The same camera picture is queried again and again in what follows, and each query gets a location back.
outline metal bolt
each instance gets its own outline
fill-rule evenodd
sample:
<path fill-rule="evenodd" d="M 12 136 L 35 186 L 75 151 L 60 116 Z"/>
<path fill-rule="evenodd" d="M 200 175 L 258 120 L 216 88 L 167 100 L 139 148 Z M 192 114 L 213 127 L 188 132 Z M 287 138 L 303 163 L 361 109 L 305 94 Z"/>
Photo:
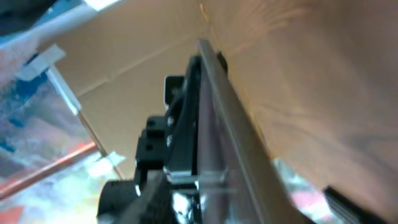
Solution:
<path fill-rule="evenodd" d="M 166 139 L 167 147 L 170 147 L 170 145 L 172 144 L 172 139 L 173 139 L 172 135 L 167 136 L 167 139 Z"/>
<path fill-rule="evenodd" d="M 167 125 L 170 127 L 173 124 L 174 124 L 174 118 L 172 116 L 169 116 L 167 118 Z"/>

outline screw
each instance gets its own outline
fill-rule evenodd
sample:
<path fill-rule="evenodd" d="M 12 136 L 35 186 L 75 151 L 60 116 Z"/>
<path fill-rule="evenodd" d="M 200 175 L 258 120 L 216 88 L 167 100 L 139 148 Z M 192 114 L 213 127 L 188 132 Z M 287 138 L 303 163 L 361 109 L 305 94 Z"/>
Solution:
<path fill-rule="evenodd" d="M 173 139 L 172 135 L 167 136 L 167 139 L 166 139 L 167 147 L 170 147 L 170 145 L 172 144 L 172 139 Z"/>
<path fill-rule="evenodd" d="M 173 124 L 174 124 L 174 118 L 172 116 L 169 116 L 167 118 L 167 125 L 170 127 Z"/>

